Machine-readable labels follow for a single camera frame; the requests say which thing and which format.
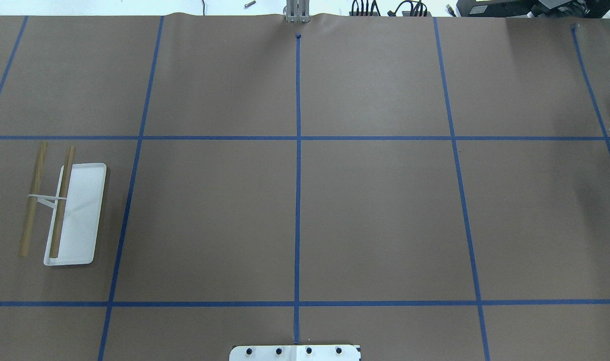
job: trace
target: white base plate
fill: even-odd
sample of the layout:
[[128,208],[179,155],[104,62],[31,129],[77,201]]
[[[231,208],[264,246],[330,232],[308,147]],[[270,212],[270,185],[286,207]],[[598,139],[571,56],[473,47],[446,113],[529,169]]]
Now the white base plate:
[[237,346],[229,353],[229,361],[360,361],[360,350],[359,345]]
[[[60,194],[63,170],[64,167],[60,169],[58,191],[55,194]],[[49,257],[53,224],[55,223],[54,209],[53,216],[51,217],[49,237],[46,240],[44,265],[85,265],[93,261],[93,256],[96,252],[96,238],[98,237],[105,178],[106,165],[104,163],[73,165],[71,169],[71,182],[69,183],[69,194],[64,210],[60,253],[58,258]]]

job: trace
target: blue painter's tape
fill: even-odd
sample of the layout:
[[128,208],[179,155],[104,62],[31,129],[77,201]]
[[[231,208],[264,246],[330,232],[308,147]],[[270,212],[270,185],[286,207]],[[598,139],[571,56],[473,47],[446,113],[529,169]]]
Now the blue painter's tape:
[[[436,301],[299,301],[302,307],[532,306],[548,304],[610,304],[610,299],[493,299]],[[293,301],[0,301],[0,307],[294,307]]]
[[599,106],[597,105],[597,99],[594,96],[594,91],[592,91],[590,79],[588,78],[588,74],[585,70],[584,59],[582,57],[582,52],[579,48],[579,43],[577,41],[576,29],[577,29],[577,25],[572,25],[570,27],[570,32],[573,35],[573,43],[575,44],[575,52],[577,54],[579,66],[581,67],[581,70],[582,70],[582,75],[584,76],[584,81],[585,81],[586,87],[588,89],[588,94],[590,95],[590,99],[592,102],[592,108],[594,109],[594,113],[597,116],[597,121],[599,122],[599,127],[601,128],[601,133],[603,134],[603,138],[606,141],[606,148],[608,149],[608,155],[610,156],[610,139],[608,138],[608,133],[606,132],[606,126],[603,124],[603,119],[601,118],[601,112],[599,111]]
[[151,72],[149,73],[149,83],[147,85],[146,96],[144,99],[144,107],[142,110],[142,121],[140,122],[140,139],[135,147],[135,156],[133,156],[133,168],[131,169],[131,181],[129,182],[129,190],[126,195],[126,206],[124,206],[124,217],[122,219],[122,228],[120,230],[120,240],[117,244],[117,253],[115,256],[115,263],[113,269],[113,276],[111,279],[111,288],[109,291],[108,302],[109,306],[106,307],[105,324],[102,331],[102,338],[100,340],[100,347],[98,351],[98,361],[102,361],[104,358],[104,350],[106,346],[106,338],[108,335],[108,327],[111,322],[111,311],[112,303],[115,298],[115,286],[117,285],[117,275],[120,270],[120,261],[122,260],[122,249],[124,247],[124,236],[126,235],[126,225],[129,219],[129,213],[131,208],[131,199],[133,197],[133,187],[135,187],[135,178],[138,170],[138,162],[140,161],[140,150],[142,149],[142,135],[144,133],[144,126],[146,125],[146,115],[149,108],[149,97],[151,97],[151,88],[154,84],[154,73],[156,73],[156,61],[158,59],[158,50],[160,48],[160,39],[163,34],[163,25],[165,23],[165,17],[160,17],[160,23],[158,24],[158,36],[156,36],[156,47],[154,48],[154,58],[151,61]]
[[294,344],[300,340],[300,33],[296,34],[296,209],[294,212]]
[[4,69],[4,73],[2,74],[2,80],[0,80],[0,96],[2,96],[2,90],[4,89],[4,84],[7,82],[7,76],[9,76],[9,71],[11,70],[11,65],[13,64],[13,59],[16,57],[16,52],[18,52],[18,47],[20,46],[20,41],[22,40],[22,35],[24,34],[24,30],[26,28],[26,23],[28,22],[28,16],[25,16],[22,21],[22,26],[20,27],[20,31],[18,33],[18,37],[16,38],[16,43],[13,45],[13,50],[11,50],[11,56],[9,57],[9,61],[7,61],[7,67]]
[[[454,137],[454,122],[452,121],[452,109],[450,107],[450,97],[447,91],[447,79],[445,77],[445,65],[443,64],[443,54],[441,51],[441,39],[438,33],[438,23],[434,20],[434,34],[436,38],[436,52],[438,53],[438,64],[441,70],[441,81],[443,83],[443,97],[445,98],[445,111],[447,112],[447,122],[450,127],[450,135],[452,137],[452,153],[454,154],[454,166],[456,168],[456,179],[459,183],[459,195],[461,197],[461,209],[464,216],[464,226],[466,227],[466,239],[468,241],[468,253],[470,254],[470,267],[472,268],[472,279],[475,286],[475,297],[477,301],[481,301],[481,290],[479,287],[479,275],[477,273],[477,261],[475,259],[475,248],[472,242],[472,232],[470,231],[470,218],[468,217],[468,206],[466,204],[466,193],[464,192],[463,178],[461,177],[461,163],[459,162],[459,151],[456,146],[456,138]],[[481,339],[484,348],[484,357],[486,361],[490,361],[490,350],[488,348],[488,333],[486,332],[486,320],[484,318],[484,309],[479,305],[479,325],[481,329]]]
[[514,135],[0,135],[0,140],[213,140],[213,141],[605,141],[605,137]]

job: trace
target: gray object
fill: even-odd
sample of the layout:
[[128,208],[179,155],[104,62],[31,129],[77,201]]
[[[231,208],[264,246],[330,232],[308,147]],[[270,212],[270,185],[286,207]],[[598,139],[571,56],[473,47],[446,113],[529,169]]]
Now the gray object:
[[288,23],[309,23],[310,0],[287,0],[285,19]]

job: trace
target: metal plate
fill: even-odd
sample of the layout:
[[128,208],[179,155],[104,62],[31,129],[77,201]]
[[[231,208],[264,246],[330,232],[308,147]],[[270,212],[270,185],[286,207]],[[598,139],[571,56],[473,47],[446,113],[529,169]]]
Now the metal plate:
[[265,345],[237,346],[229,361],[275,359],[276,361],[360,361],[359,345]]

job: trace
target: white floor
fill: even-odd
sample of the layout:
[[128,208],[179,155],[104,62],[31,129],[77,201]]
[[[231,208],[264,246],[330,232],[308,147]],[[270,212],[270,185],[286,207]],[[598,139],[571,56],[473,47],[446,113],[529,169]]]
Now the white floor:
[[[207,15],[250,16],[262,14],[282,14],[285,0],[257,0],[244,9],[251,0],[205,0]],[[382,16],[394,10],[399,0],[378,0]],[[432,16],[449,16],[445,5],[456,9],[456,0],[425,0]],[[310,14],[348,15],[351,0],[311,0]],[[184,12],[202,15],[200,0],[0,0],[0,15],[36,16],[118,16],[118,15],[167,15]],[[610,18],[610,12],[604,18]]]

